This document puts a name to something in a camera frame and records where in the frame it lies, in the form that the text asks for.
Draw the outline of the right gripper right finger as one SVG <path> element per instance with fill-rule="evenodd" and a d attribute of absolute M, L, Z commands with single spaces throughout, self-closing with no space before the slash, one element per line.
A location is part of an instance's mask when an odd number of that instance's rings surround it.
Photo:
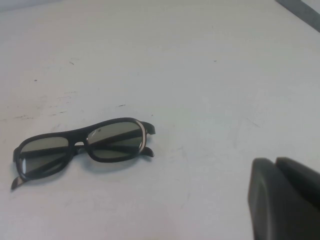
<path fill-rule="evenodd" d="M 278 157 L 276 166 L 300 192 L 319 192 L 320 174 L 288 157 Z"/>

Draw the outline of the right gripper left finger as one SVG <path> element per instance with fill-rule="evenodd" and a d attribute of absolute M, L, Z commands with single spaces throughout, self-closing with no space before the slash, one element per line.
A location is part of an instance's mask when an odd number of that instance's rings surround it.
<path fill-rule="evenodd" d="M 248 206 L 255 240 L 318 240 L 320 192 L 300 192 L 267 158 L 251 165 Z"/>

